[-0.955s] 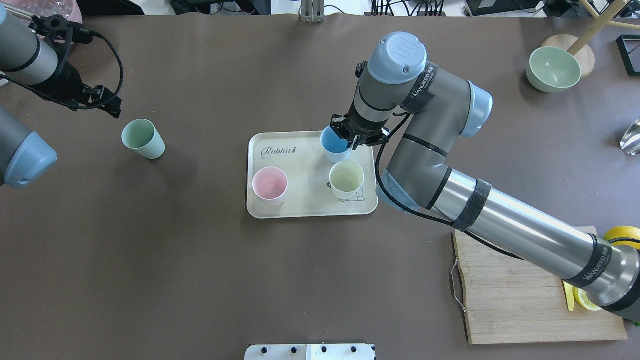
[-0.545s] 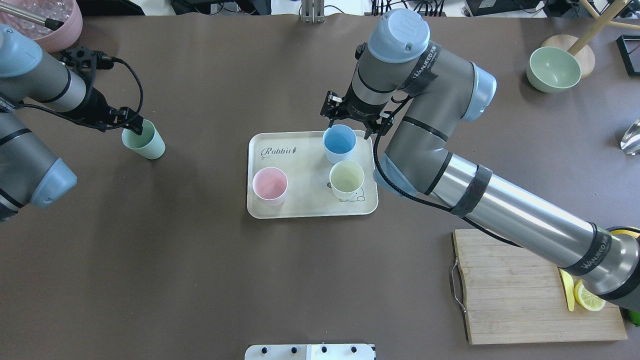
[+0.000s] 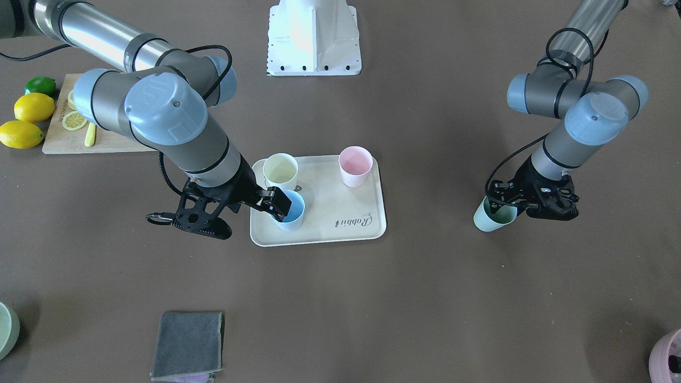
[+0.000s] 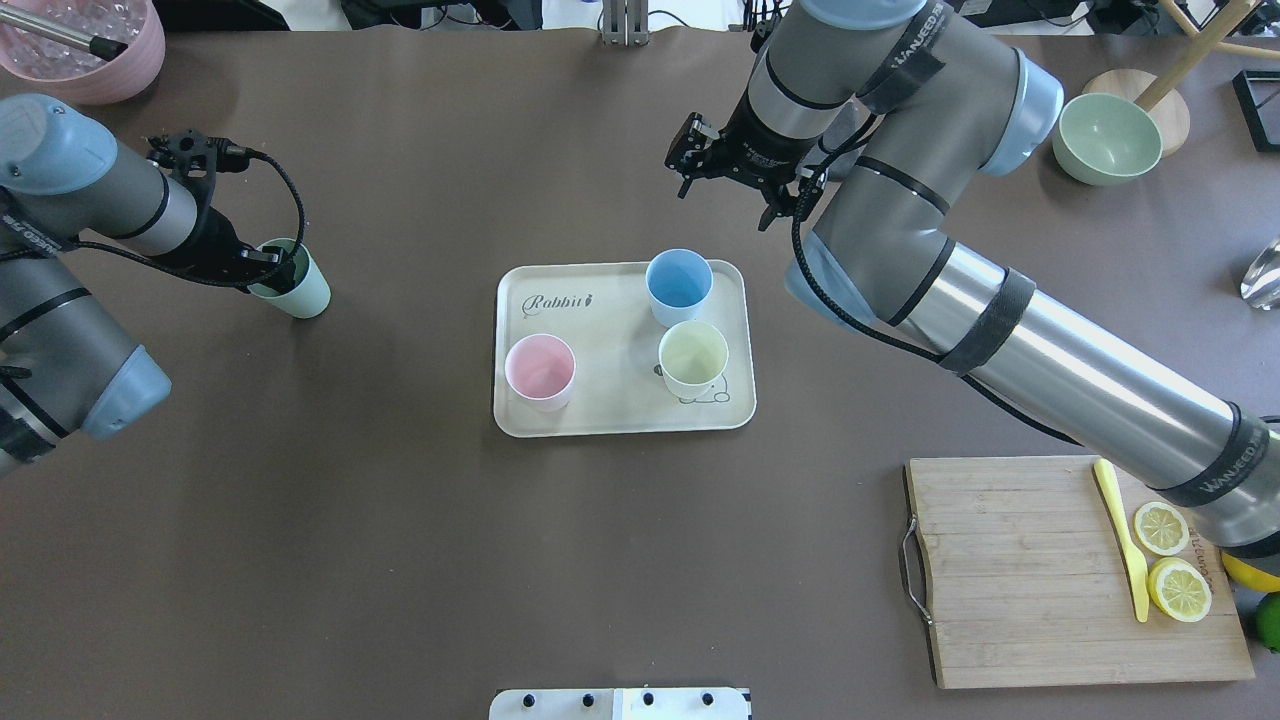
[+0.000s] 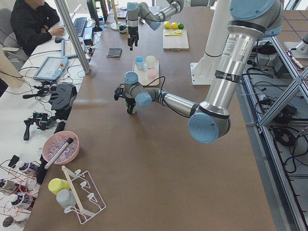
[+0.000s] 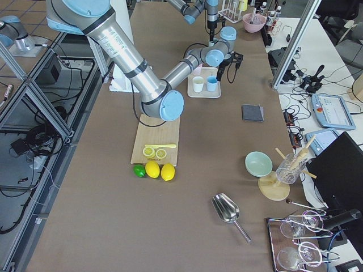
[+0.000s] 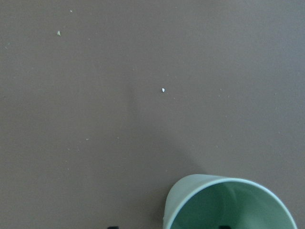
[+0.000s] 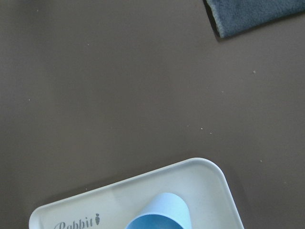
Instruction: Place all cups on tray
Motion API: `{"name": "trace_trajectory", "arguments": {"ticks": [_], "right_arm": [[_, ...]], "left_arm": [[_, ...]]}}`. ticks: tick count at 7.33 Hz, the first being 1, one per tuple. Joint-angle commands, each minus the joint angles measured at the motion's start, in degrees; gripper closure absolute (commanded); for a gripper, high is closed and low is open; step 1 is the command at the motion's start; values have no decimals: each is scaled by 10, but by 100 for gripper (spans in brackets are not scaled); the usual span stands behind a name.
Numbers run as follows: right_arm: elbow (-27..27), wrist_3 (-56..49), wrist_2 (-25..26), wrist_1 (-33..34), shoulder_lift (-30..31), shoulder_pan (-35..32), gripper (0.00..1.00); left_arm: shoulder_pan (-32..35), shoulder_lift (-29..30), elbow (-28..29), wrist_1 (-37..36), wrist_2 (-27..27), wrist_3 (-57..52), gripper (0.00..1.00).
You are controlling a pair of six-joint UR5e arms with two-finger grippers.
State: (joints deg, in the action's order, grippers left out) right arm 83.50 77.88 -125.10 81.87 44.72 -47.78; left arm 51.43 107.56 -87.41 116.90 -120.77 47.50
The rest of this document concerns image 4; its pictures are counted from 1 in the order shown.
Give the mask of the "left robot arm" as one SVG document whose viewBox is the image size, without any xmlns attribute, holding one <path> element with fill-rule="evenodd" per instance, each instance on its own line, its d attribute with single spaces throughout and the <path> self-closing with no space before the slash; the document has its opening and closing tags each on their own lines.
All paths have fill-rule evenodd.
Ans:
<svg viewBox="0 0 1280 720">
<path fill-rule="evenodd" d="M 268 161 L 188 129 L 127 147 L 104 124 L 42 94 L 3 100 L 3 473 L 82 430 L 106 439 L 168 397 L 143 345 L 67 266 L 97 249 L 179 279 L 242 292 L 298 290 L 302 238 L 255 247 L 212 204 L 216 178 Z"/>
</svg>

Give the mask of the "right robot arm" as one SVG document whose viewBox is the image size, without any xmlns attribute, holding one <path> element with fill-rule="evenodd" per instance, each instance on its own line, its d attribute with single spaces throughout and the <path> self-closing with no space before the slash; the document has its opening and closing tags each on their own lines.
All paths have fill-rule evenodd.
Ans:
<svg viewBox="0 0 1280 720">
<path fill-rule="evenodd" d="M 1226 555 L 1277 571 L 1277 434 L 941 231 L 977 173 L 1002 176 L 1050 135 L 1062 87 L 942 1 L 795 1 L 759 49 L 732 117 L 691 114 L 666 165 L 731 178 L 762 227 L 806 218 L 824 173 L 804 158 L 858 100 L 879 124 L 815 225 L 788 288 L 1144 482 Z"/>
</svg>

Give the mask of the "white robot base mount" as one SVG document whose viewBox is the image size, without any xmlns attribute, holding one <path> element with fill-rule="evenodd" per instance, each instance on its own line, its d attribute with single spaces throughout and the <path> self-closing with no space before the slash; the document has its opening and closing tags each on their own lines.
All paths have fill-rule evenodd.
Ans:
<svg viewBox="0 0 1280 720">
<path fill-rule="evenodd" d="M 735 687 L 507 689 L 489 719 L 751 719 L 750 691 Z"/>
</svg>

